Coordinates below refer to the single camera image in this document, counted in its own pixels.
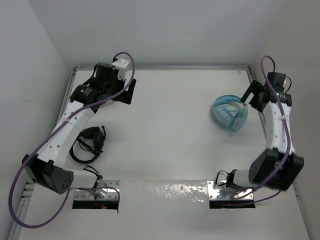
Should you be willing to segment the light blue headphones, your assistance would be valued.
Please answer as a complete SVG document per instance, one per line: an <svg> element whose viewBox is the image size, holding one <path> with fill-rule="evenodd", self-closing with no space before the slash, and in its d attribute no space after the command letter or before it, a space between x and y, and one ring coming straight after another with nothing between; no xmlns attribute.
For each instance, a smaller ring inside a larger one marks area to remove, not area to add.
<svg viewBox="0 0 320 240"><path fill-rule="evenodd" d="M215 119L232 131L239 131L248 117L248 105L236 95L222 95L211 106Z"/></svg>

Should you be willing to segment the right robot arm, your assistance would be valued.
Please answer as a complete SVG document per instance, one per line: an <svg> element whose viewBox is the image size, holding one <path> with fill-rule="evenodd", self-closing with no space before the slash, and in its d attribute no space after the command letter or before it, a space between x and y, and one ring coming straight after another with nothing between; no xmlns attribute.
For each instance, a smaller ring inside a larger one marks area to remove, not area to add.
<svg viewBox="0 0 320 240"><path fill-rule="evenodd" d="M297 155L291 139L292 97L284 92L285 80L285 74L270 72L265 84L254 80L240 99L244 103L253 95L249 104L264 116L266 147L249 169L228 173L227 188L267 187L286 191L303 168L304 159Z"/></svg>

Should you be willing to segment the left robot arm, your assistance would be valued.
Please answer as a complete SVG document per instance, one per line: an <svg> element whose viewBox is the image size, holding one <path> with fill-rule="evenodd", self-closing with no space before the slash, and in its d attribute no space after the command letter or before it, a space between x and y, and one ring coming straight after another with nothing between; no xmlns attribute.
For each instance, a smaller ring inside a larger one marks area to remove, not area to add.
<svg viewBox="0 0 320 240"><path fill-rule="evenodd" d="M125 59L113 63L97 63L94 73L78 85L69 97L62 117L51 137L33 156L25 155L22 163L29 177L37 184L58 194L71 187L92 188L97 176L84 170L64 167L67 156L86 123L94 116L103 100L130 104L136 80L132 79L125 90L126 73L130 62Z"/></svg>

